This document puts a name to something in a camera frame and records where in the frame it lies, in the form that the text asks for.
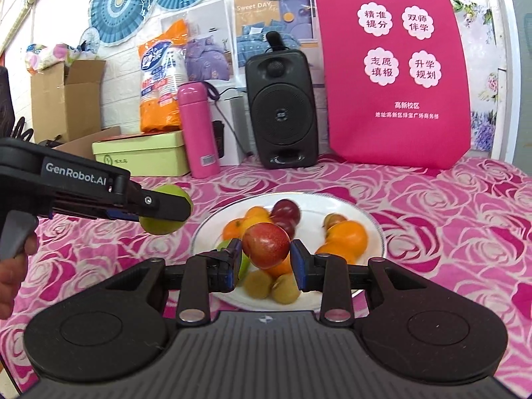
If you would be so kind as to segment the person's left hand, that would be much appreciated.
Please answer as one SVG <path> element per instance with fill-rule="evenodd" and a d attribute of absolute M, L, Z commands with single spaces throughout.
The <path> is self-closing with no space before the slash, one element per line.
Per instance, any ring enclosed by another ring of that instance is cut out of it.
<path fill-rule="evenodd" d="M 28 257 L 39 248 L 38 238 L 31 234 L 24 243 L 24 248 L 14 258 L 1 261 L 0 264 L 0 318 L 7 320 L 14 311 L 16 298 L 28 272 Z"/>

